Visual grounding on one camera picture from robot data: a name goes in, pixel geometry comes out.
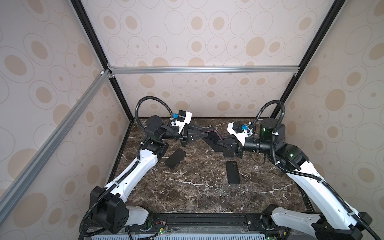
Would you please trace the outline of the black phone case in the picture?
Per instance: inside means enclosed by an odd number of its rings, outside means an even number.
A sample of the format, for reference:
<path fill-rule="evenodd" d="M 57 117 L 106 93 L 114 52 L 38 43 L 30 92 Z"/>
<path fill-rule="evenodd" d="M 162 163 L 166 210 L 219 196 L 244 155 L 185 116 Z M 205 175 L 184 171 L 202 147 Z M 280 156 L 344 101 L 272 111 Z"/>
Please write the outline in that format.
<path fill-rule="evenodd" d="M 236 161 L 227 161 L 226 162 L 226 171 L 227 171 L 227 179 L 230 185 L 239 185 L 240 175 L 239 168 Z"/>

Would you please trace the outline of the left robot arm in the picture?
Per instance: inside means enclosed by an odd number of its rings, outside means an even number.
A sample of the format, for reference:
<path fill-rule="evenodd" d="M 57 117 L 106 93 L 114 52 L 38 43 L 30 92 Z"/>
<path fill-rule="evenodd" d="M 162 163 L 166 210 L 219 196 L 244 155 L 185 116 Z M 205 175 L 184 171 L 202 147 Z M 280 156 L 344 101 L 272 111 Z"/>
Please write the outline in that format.
<path fill-rule="evenodd" d="M 169 115 L 169 122 L 152 116 L 143 126 L 139 118 L 141 104 L 154 100 L 163 105 Z M 191 124 L 192 113 L 180 110 L 177 114 L 161 99 L 153 96 L 141 98 L 135 107 L 135 119 L 144 131 L 145 137 L 137 149 L 136 158 L 115 179 L 103 188 L 95 187 L 90 195 L 90 207 L 79 226 L 80 235 L 92 237 L 109 231 L 118 233 L 127 223 L 130 211 L 126 201 L 143 176 L 161 160 L 167 152 L 167 140 L 180 140 L 182 146 L 208 137 L 208 130 Z"/>

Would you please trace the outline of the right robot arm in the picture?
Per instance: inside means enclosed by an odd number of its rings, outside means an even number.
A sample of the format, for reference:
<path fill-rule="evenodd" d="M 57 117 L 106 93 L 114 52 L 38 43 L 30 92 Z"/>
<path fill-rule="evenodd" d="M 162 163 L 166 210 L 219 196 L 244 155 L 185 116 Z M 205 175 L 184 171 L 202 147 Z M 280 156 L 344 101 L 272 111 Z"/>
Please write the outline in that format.
<path fill-rule="evenodd" d="M 248 123 L 229 123 L 228 136 L 215 129 L 208 131 L 205 142 L 225 157 L 243 156 L 244 152 L 263 154 L 290 177 L 319 208 L 315 214 L 288 211 L 271 205 L 263 212 L 265 230 L 286 227 L 318 240 L 360 240 L 367 231 L 375 240 L 379 235 L 370 228 L 372 218 L 349 205 L 316 170 L 308 156 L 295 145 L 285 143 L 285 105 L 279 100 L 267 102 L 255 119 Z"/>

